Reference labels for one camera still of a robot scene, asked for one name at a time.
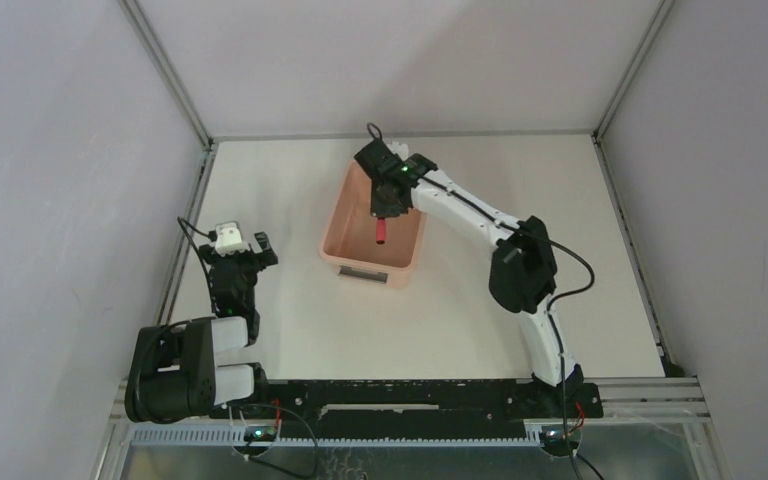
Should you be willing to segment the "red handled screwdriver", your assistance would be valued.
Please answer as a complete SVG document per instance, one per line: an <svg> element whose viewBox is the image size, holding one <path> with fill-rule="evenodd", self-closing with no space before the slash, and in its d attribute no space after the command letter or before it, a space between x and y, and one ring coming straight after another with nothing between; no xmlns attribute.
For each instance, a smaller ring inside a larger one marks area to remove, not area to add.
<svg viewBox="0 0 768 480"><path fill-rule="evenodd" d="M375 242L377 245L384 245L387 241L387 220L377 218L375 226Z"/></svg>

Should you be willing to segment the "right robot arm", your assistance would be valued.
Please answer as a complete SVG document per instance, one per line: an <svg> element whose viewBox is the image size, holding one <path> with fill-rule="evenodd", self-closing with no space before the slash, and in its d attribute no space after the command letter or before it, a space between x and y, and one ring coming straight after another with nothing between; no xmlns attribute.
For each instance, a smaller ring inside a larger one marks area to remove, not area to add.
<svg viewBox="0 0 768 480"><path fill-rule="evenodd" d="M521 220L491 207L455 183L437 164L406 146L372 139L354 156L371 182L370 213L378 219L414 211L445 222L487 256L488 289L515 315L530 355L539 406L565 415L578 400L580 365L567 348L556 318L558 243L535 216Z"/></svg>

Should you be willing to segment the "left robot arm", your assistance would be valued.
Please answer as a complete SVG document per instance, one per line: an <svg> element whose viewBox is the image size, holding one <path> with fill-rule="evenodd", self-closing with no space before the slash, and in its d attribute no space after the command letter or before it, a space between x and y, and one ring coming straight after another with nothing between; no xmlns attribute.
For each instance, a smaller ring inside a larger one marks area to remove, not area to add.
<svg viewBox="0 0 768 480"><path fill-rule="evenodd" d="M124 399L131 421L171 424L207 416L232 401L250 417L270 409L273 392L258 362L221 366L217 360L224 352L253 346L259 337L255 286L259 273L278 257L266 233L254 238L256 249L223 233L199 247L211 315L139 331Z"/></svg>

